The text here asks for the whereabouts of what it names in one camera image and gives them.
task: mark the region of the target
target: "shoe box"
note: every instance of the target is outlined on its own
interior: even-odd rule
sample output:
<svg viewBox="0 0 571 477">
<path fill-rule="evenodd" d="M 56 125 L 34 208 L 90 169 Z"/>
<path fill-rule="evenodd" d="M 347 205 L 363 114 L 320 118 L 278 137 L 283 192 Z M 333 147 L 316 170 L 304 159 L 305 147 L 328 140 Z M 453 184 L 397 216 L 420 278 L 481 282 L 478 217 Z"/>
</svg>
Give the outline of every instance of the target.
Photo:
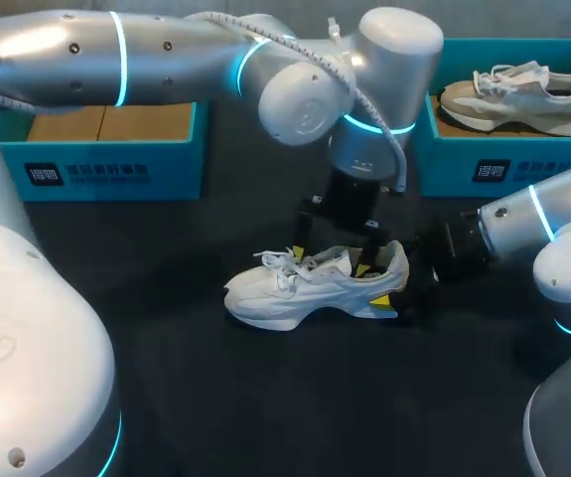
<svg viewBox="0 0 571 477">
<path fill-rule="evenodd" d="M 90 106 L 0 112 L 0 145 L 24 202 L 189 201 L 201 194 L 208 107 Z"/>
<path fill-rule="evenodd" d="M 571 40 L 449 39 L 411 135 L 420 192 L 425 197 L 498 198 L 571 169 L 571 137 L 508 125 L 465 130 L 441 113 L 439 93 L 473 71 L 537 61 L 571 74 Z"/>
</svg>

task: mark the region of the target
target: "shoelace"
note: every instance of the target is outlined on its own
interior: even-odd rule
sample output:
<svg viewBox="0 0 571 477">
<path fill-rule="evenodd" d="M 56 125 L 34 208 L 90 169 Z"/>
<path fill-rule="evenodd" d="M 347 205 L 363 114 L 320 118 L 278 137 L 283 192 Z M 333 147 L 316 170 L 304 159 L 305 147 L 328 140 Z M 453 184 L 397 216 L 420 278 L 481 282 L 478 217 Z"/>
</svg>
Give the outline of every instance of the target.
<svg viewBox="0 0 571 477">
<path fill-rule="evenodd" d="M 288 290 L 296 281 L 297 276 L 304 280 L 311 280 L 312 275 L 309 269 L 316 266 L 310 257 L 297 261 L 294 251 L 290 248 L 287 248 L 287 251 L 262 251 L 255 253 L 254 256 L 260 256 L 263 266 L 276 271 L 276 282 L 281 291 Z"/>
<path fill-rule="evenodd" d="M 516 87 L 511 84 L 511 79 L 506 75 L 498 73 L 499 70 L 509 70 L 514 68 L 510 65 L 496 65 L 491 72 L 473 72 L 473 83 L 476 92 L 493 91 L 516 91 Z"/>
</svg>

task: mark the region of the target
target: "beige sneaker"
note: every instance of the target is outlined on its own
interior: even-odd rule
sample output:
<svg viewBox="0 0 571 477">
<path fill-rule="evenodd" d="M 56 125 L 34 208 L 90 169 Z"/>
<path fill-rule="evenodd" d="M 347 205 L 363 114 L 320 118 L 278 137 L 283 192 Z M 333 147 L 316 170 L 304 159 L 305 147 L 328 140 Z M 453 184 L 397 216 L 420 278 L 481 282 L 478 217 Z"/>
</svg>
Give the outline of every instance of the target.
<svg viewBox="0 0 571 477">
<path fill-rule="evenodd" d="M 478 131 L 522 122 L 548 134 L 571 136 L 571 75 L 552 73 L 537 62 L 495 66 L 489 74 L 474 72 L 472 81 L 448 85 L 440 103 L 453 119 Z"/>
</svg>

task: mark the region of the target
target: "sneaker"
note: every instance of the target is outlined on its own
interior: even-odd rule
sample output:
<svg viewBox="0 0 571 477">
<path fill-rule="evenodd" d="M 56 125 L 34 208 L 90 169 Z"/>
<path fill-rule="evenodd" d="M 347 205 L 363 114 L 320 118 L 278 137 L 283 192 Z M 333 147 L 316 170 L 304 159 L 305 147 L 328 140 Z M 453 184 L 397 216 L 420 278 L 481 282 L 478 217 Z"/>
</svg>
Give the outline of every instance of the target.
<svg viewBox="0 0 571 477">
<path fill-rule="evenodd" d="M 404 289 L 408 260 L 393 241 L 380 249 L 374 267 L 352 278 L 361 248 L 335 246 L 297 261 L 292 250 L 264 251 L 263 266 L 233 278 L 225 307 L 257 328 L 290 331 L 319 308 L 338 308 L 359 318 L 396 318 L 389 293 Z"/>
<path fill-rule="evenodd" d="M 489 74 L 474 72 L 472 81 L 448 85 L 440 103 L 446 114 L 477 131 L 521 122 L 571 136 L 571 75 L 551 73 L 537 62 L 496 66 Z"/>
</svg>

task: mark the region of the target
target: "cable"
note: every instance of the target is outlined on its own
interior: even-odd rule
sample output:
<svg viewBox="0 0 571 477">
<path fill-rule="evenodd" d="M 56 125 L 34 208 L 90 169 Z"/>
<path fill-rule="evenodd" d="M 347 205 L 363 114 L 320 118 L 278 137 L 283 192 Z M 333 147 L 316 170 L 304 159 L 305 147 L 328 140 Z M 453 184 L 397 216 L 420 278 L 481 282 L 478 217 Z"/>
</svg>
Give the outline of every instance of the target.
<svg viewBox="0 0 571 477">
<path fill-rule="evenodd" d="M 20 101 L 8 96 L 0 94 L 0 109 L 14 109 L 17 111 L 27 112 L 29 114 L 63 114 L 66 112 L 77 111 L 79 107 L 40 107 L 30 104 L 29 102 Z"/>
<path fill-rule="evenodd" d="M 357 86 L 352 84 L 352 82 L 343 75 L 332 62 L 320 55 L 317 55 L 308 48 L 303 47 L 296 41 L 290 40 L 281 36 L 280 34 L 275 34 L 273 32 L 268 32 L 263 27 L 259 27 L 251 24 L 239 17 L 234 17 L 233 15 L 227 15 L 219 12 L 202 12 L 194 15 L 189 15 L 185 20 L 207 20 L 211 22 L 218 23 L 220 25 L 227 25 L 233 27 L 239 27 L 248 32 L 260 35 L 261 37 L 267 38 L 278 45 L 286 47 L 296 53 L 304 56 L 305 58 L 311 60 L 313 63 L 321 67 L 325 72 L 331 75 L 335 80 L 337 80 L 349 94 L 354 94 L 357 101 L 362 105 L 364 110 L 371 117 L 373 122 L 377 127 L 380 128 L 384 138 L 387 140 L 391 149 L 393 150 L 393 155 L 397 161 L 397 180 L 394 189 L 397 192 L 404 192 L 406 190 L 406 156 L 404 155 L 404 150 L 402 146 L 399 145 L 397 139 L 393 136 L 390 128 L 382 119 L 382 116 L 377 112 L 371 101 L 360 91 Z"/>
</svg>

